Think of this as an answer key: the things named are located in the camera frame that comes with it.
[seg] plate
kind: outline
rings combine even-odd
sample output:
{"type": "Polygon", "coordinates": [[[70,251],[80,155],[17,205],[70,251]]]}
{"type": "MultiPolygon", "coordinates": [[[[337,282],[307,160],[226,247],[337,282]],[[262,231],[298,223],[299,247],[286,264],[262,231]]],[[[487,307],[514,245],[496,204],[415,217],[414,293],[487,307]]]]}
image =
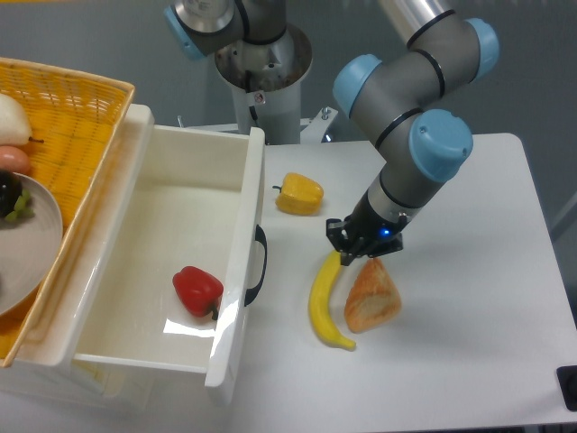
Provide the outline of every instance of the plate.
{"type": "Polygon", "coordinates": [[[58,255],[62,214],[39,182],[18,175],[31,195],[34,216],[16,224],[0,221],[0,315],[24,300],[40,284],[58,255]]]}

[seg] drawer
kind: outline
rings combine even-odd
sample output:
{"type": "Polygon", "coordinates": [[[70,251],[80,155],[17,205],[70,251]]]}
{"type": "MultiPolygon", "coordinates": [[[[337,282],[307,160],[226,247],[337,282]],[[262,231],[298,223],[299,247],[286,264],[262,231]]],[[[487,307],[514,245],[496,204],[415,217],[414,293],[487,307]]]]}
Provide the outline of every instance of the drawer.
{"type": "MultiPolygon", "coordinates": [[[[120,182],[125,194],[104,188],[52,313],[12,368],[202,375],[212,401],[223,405],[242,350],[247,287],[262,283],[266,265],[259,227],[264,134],[154,125],[147,135],[133,146],[142,153],[133,187],[120,182]],[[185,266],[223,283],[218,320],[194,318],[179,301],[172,277],[185,266]]],[[[131,176],[122,169],[118,164],[117,177],[131,176]]]]}

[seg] yellow basket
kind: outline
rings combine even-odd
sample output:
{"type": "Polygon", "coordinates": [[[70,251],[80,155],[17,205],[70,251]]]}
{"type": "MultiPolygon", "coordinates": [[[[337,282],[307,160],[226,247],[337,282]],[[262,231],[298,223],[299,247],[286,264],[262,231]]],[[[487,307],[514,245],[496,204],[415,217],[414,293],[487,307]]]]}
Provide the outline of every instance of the yellow basket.
{"type": "Polygon", "coordinates": [[[59,203],[65,233],[44,281],[0,317],[0,362],[7,367],[41,314],[70,240],[79,231],[118,126],[133,100],[134,86],[85,72],[0,58],[0,93],[23,106],[32,136],[43,140],[23,147],[32,164],[29,176],[59,203]]]}

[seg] table surface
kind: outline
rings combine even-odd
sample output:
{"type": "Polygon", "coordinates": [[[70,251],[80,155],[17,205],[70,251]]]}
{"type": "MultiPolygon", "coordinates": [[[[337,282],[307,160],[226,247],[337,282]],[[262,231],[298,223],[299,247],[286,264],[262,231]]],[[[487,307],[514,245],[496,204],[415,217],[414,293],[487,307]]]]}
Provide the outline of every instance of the table surface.
{"type": "MultiPolygon", "coordinates": [[[[325,220],[346,217],[383,163],[366,142],[266,149],[269,266],[250,306],[224,429],[370,432],[577,421],[555,376],[557,367],[577,363],[577,332],[523,147],[510,134],[475,136],[457,177],[405,229],[405,249],[382,258],[401,293],[401,313],[371,331],[348,332],[342,311],[364,262],[357,260],[331,299],[337,326],[357,349],[316,338],[307,297],[331,249],[325,220]],[[269,187],[288,171],[323,185],[318,216],[276,209],[278,192],[269,187]]],[[[153,393],[147,411],[126,415],[0,393],[0,419],[7,431],[197,431],[187,412],[193,403],[177,394],[153,393]]]]}

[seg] bread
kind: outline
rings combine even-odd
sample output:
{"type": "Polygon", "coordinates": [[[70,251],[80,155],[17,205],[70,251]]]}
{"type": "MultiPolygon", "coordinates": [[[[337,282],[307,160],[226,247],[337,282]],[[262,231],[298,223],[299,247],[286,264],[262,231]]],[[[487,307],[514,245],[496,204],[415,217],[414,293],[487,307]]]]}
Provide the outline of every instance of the bread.
{"type": "Polygon", "coordinates": [[[344,306],[352,332],[362,332],[391,320],[402,307],[400,295],[385,266],[370,259],[362,267],[344,306]]]}

